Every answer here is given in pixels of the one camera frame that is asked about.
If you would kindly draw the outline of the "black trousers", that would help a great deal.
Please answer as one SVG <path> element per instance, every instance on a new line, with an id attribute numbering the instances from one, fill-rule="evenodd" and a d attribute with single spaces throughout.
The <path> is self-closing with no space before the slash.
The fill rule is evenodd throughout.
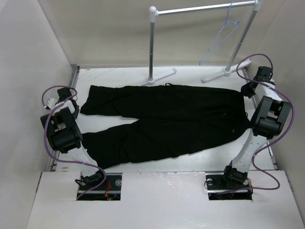
<path id="1" fill-rule="evenodd" d="M 250 125 L 240 92 L 170 83 L 122 88 L 93 85 L 81 113 L 135 119 L 83 134 L 83 146 L 103 169 L 222 146 L 238 139 Z"/>

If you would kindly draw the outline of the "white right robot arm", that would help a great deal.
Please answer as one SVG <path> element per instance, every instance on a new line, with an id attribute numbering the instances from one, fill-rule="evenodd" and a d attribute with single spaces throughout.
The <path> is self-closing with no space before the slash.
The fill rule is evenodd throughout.
<path id="1" fill-rule="evenodd" d="M 250 120 L 250 133 L 239 154 L 225 167 L 221 183 L 225 188 L 241 186 L 247 179 L 253 159 L 269 140 L 280 135 L 292 110 L 288 99 L 275 91 L 272 68 L 258 67 L 253 80 L 241 88 L 243 96 L 257 96 L 260 102 Z"/>

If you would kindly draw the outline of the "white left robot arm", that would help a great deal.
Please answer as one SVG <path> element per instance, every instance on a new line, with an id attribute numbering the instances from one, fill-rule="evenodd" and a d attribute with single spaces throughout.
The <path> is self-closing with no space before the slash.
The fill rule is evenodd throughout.
<path id="1" fill-rule="evenodd" d="M 82 145 L 83 136 L 76 122 L 80 112 L 76 96 L 76 89 L 62 85 L 43 92 L 42 105 L 50 111 L 40 117 L 45 149 L 55 161 L 79 166 L 82 175 L 75 182 L 85 191 L 102 190 L 107 185 L 106 173 Z"/>

